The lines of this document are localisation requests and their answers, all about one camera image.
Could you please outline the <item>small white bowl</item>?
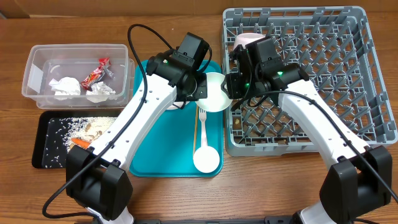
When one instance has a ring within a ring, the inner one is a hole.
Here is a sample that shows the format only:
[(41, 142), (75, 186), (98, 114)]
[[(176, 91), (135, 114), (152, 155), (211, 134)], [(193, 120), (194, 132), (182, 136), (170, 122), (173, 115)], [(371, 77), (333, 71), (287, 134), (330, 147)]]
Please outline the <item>small white bowl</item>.
[(213, 113), (225, 110), (232, 103), (232, 99), (221, 89), (224, 78), (222, 73), (206, 73), (207, 97), (196, 102), (199, 108)]

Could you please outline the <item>small white round cup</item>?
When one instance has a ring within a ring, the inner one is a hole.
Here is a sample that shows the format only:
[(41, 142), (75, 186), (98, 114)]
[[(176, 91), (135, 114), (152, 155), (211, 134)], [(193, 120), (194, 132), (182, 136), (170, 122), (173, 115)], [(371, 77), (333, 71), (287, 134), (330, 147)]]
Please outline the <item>small white round cup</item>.
[(198, 148), (193, 155), (193, 164), (202, 173), (211, 173), (220, 164), (220, 155), (217, 150), (210, 146)]

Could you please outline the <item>white napkin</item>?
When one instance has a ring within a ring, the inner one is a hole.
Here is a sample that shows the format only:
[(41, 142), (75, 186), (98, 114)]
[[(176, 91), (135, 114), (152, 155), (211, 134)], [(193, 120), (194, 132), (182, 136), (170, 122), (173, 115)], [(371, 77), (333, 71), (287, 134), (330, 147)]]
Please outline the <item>white napkin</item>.
[(71, 99), (71, 96), (81, 95), (80, 82), (76, 78), (64, 77), (59, 81), (52, 79), (49, 82), (51, 90), (54, 91), (55, 98), (57, 100)]
[(91, 90), (86, 91), (86, 98), (93, 103), (100, 103), (106, 100), (114, 100), (117, 96), (112, 88), (103, 82), (97, 82), (92, 84)]

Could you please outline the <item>red snack wrapper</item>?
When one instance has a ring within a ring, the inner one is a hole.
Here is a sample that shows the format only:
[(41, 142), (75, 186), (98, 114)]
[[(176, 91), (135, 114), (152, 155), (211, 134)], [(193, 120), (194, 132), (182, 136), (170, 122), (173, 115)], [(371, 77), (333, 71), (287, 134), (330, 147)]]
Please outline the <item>red snack wrapper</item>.
[(110, 58), (100, 58), (99, 67), (93, 70), (81, 83), (80, 86), (91, 91), (91, 86), (95, 83), (100, 82), (105, 75), (110, 78), (114, 78), (114, 73), (109, 69), (111, 66)]

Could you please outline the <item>orange carrot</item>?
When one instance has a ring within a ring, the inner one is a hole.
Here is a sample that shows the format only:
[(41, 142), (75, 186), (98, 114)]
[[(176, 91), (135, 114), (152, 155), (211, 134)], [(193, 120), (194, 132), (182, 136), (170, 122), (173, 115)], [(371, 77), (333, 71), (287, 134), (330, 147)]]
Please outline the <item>orange carrot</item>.
[(83, 149), (87, 149), (90, 146), (90, 142), (82, 140), (82, 139), (78, 139), (78, 138), (71, 138), (72, 143), (74, 143), (75, 145), (82, 147)]

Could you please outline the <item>white bowl with food scraps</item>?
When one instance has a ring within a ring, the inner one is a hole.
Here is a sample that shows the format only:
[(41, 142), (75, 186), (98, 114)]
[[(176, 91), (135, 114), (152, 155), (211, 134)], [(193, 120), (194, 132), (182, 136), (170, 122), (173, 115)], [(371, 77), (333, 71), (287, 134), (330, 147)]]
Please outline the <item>white bowl with food scraps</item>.
[(233, 45), (233, 51), (238, 47), (238, 45), (242, 45), (243, 49), (246, 49), (246, 45), (251, 42), (266, 38), (262, 34), (258, 33), (242, 33), (236, 36), (235, 42)]

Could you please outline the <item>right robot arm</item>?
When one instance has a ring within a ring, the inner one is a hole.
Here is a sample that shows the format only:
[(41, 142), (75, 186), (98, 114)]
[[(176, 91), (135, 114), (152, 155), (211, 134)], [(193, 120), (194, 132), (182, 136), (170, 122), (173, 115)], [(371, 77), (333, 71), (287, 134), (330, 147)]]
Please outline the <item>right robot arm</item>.
[(392, 190), (392, 156), (353, 133), (318, 94), (307, 72), (285, 64), (271, 37), (236, 37), (230, 55), (238, 73), (226, 76), (223, 89), (234, 107), (253, 98), (270, 98), (300, 126), (318, 148), (328, 173), (319, 201), (295, 212), (290, 223), (353, 223), (365, 213), (397, 199)]

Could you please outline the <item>white plastic fork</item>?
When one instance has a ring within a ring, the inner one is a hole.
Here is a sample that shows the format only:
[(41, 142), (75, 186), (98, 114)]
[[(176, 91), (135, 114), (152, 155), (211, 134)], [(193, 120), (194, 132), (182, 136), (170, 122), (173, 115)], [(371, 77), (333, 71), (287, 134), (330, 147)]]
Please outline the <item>white plastic fork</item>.
[(201, 147), (208, 145), (206, 136), (206, 111), (202, 108), (199, 109), (199, 120), (201, 121)]

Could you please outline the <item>wooden chopstick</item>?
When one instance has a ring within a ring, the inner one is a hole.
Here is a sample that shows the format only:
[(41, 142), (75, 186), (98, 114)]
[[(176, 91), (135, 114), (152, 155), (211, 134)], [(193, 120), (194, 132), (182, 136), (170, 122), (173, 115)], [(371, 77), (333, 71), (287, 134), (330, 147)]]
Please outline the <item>wooden chopstick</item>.
[(194, 126), (194, 133), (193, 133), (193, 155), (195, 154), (196, 145), (197, 145), (198, 114), (199, 114), (199, 107), (196, 105), (195, 126)]

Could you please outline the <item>large white plate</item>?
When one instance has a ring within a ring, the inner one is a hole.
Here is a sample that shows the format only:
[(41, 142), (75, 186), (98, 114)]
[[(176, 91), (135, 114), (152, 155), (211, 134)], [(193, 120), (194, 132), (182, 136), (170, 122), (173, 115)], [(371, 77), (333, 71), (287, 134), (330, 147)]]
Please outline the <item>large white plate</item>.
[(179, 101), (179, 102), (174, 102), (171, 106), (169, 106), (167, 108), (167, 110), (177, 110), (177, 109), (182, 109), (184, 108), (186, 105), (186, 103), (184, 103), (183, 101)]

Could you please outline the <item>teal plastic tray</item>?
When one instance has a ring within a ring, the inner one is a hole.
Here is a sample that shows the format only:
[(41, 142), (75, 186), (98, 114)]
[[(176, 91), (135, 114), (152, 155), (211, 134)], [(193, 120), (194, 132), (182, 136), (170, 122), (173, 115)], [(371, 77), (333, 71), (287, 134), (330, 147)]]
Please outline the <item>teal plastic tray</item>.
[[(138, 177), (214, 177), (223, 167), (223, 112), (206, 115), (209, 146), (220, 155), (220, 164), (211, 173), (202, 173), (193, 164), (193, 133), (196, 103), (188, 102), (184, 109), (167, 110), (155, 122), (142, 141), (129, 171)], [(198, 124), (197, 145), (200, 147), (201, 125)]]

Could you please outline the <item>grey dish rack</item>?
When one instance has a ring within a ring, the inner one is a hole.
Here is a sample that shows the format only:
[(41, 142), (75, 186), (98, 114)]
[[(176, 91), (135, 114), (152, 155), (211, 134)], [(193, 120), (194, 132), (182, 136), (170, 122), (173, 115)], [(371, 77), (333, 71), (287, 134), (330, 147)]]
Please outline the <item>grey dish rack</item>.
[[(223, 12), (223, 73), (237, 73), (237, 35), (272, 37), (284, 63), (298, 63), (347, 127), (372, 146), (397, 142), (397, 126), (363, 8), (252, 7)], [(227, 115), (227, 153), (279, 156), (312, 152), (299, 125), (271, 100), (253, 99)]]

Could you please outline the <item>spilled rice and peanuts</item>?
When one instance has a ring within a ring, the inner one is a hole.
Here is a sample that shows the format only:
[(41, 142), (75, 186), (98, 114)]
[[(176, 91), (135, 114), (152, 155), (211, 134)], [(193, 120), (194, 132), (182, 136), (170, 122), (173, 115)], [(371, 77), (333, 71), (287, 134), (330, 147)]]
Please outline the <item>spilled rice and peanuts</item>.
[(42, 167), (64, 168), (66, 157), (75, 145), (73, 139), (91, 143), (98, 139), (116, 120), (116, 117), (51, 118), (45, 134)]

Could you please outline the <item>black plastic tray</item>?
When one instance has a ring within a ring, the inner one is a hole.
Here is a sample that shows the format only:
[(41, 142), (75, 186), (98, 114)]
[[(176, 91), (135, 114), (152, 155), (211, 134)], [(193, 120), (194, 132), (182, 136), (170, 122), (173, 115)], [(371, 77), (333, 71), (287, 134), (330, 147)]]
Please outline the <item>black plastic tray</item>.
[(37, 169), (42, 167), (42, 158), (44, 154), (45, 134), (48, 128), (48, 122), (51, 118), (74, 118), (74, 117), (117, 117), (119, 110), (61, 110), (45, 111), (40, 115), (37, 134), (32, 154), (32, 166)]

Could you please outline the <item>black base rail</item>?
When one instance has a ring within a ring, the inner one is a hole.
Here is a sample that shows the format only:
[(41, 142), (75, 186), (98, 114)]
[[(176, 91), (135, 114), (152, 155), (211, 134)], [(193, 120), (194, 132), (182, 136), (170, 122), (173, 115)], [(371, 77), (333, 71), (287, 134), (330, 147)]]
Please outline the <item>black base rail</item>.
[(168, 220), (137, 219), (134, 224), (293, 224), (293, 216), (269, 216), (262, 219), (218, 219), (218, 220)]

